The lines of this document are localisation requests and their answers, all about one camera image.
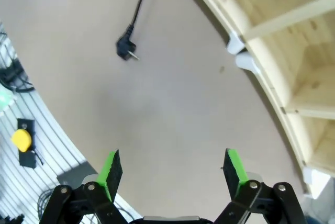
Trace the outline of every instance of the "corrugated white panel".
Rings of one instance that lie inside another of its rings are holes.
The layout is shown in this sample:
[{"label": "corrugated white panel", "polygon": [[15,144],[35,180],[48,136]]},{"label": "corrugated white panel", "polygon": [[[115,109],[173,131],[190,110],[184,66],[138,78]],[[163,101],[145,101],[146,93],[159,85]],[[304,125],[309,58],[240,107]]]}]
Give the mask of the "corrugated white panel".
[{"label": "corrugated white panel", "polygon": [[[10,65],[16,53],[7,37],[0,35],[0,42],[0,68],[3,68]],[[0,214],[11,217],[24,214],[24,223],[38,223],[37,200],[40,194],[58,184],[57,175],[86,159],[58,125],[36,91],[15,95],[16,102],[0,117]],[[38,161],[35,169],[19,166],[18,150],[10,140],[17,129],[17,118],[35,120],[36,150],[44,165]],[[135,218],[140,218],[120,196],[116,200]],[[91,219],[95,223],[96,218],[92,217],[84,217],[82,223],[89,224]]]}]

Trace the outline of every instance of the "yellow button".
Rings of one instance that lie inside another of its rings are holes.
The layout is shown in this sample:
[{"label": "yellow button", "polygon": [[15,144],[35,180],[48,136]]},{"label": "yellow button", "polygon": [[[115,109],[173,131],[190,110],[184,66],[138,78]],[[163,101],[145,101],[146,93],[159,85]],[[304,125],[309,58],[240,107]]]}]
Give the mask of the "yellow button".
[{"label": "yellow button", "polygon": [[31,136],[25,129],[18,129],[12,136],[12,142],[21,152],[26,152],[31,146]]}]

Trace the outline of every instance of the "table surface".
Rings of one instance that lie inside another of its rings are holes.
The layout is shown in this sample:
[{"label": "table surface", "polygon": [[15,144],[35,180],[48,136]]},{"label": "table surface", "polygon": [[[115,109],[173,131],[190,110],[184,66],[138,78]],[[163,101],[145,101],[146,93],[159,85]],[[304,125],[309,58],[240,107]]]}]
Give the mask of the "table surface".
[{"label": "table surface", "polygon": [[229,201],[225,148],[301,196],[271,116],[193,0],[144,0],[132,37],[141,61],[116,55],[136,3],[0,0],[26,72],[92,166],[119,149],[119,193],[143,215],[218,216]]}]

